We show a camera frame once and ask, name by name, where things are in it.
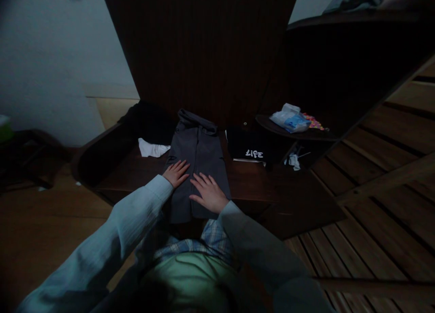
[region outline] person's right hand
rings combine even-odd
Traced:
[[[193,177],[195,177],[195,179],[191,179],[190,182],[195,185],[201,197],[192,194],[189,198],[198,202],[203,207],[206,207],[211,212],[217,214],[221,213],[229,200],[219,188],[214,178],[210,175],[207,177],[203,173],[199,173],[199,176],[193,174]]]

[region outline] colorful item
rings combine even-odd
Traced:
[[[307,113],[302,113],[302,115],[304,115],[304,117],[306,119],[308,119],[311,122],[311,125],[309,126],[309,128],[316,128],[319,130],[324,130],[325,128],[322,126],[322,124],[320,124],[320,122],[318,122],[314,116],[310,116]]]

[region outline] plastic bag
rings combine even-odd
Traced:
[[[281,111],[277,111],[269,119],[289,133],[305,132],[311,124],[311,121],[300,112],[299,107],[288,103],[284,104]]]

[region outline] light blue shirt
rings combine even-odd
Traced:
[[[114,291],[109,293],[106,286],[137,245],[141,242],[144,248],[150,241],[147,235],[172,191],[172,185],[157,175],[119,201],[104,225],[30,293],[17,312],[109,312],[125,307],[122,303],[139,286],[138,273],[151,263],[152,251],[136,256]],[[238,258],[252,267],[271,293],[275,312],[334,312],[299,258],[232,201],[218,221]]]

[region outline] sleeve cuff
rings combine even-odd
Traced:
[[[233,201],[230,201],[230,202],[228,202],[228,204],[224,207],[224,209],[219,214],[219,217],[217,218],[217,221],[219,221],[219,223],[222,226],[222,218],[225,217],[225,216],[231,216],[231,215],[234,215],[234,214],[242,214],[242,215],[244,215],[242,210],[240,210],[239,207]]]
[[[174,190],[172,184],[162,175],[154,177],[145,187],[152,191],[163,202],[166,202]]]

